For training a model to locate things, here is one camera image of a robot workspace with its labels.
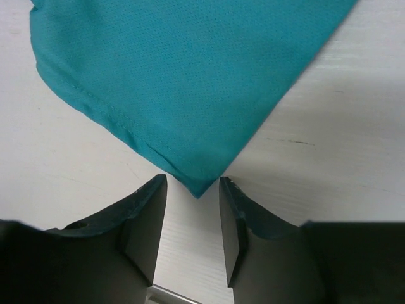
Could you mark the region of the teal polo shirt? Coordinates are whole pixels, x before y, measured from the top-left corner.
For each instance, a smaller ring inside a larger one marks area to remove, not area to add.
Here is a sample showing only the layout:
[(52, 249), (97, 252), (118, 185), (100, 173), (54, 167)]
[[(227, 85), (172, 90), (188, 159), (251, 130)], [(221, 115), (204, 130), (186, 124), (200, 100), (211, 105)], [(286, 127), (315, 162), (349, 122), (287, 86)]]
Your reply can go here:
[(195, 197), (217, 180), (354, 1), (34, 1), (40, 77)]

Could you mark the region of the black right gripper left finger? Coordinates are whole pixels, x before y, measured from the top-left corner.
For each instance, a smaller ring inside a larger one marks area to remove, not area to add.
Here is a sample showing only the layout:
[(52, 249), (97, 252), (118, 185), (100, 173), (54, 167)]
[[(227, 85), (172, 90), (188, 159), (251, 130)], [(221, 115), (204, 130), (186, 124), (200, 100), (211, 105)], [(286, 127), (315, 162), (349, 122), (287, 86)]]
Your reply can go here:
[(167, 178), (63, 229), (1, 221), (2, 303), (144, 303), (156, 269)]

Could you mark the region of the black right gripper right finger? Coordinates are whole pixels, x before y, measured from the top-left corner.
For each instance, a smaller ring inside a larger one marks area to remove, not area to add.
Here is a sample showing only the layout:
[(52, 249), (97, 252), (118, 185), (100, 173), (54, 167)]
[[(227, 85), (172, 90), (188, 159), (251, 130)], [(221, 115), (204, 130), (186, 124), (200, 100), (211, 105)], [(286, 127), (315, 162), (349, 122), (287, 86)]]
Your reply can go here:
[(296, 226), (219, 183), (228, 287), (236, 303), (403, 303), (402, 222)]

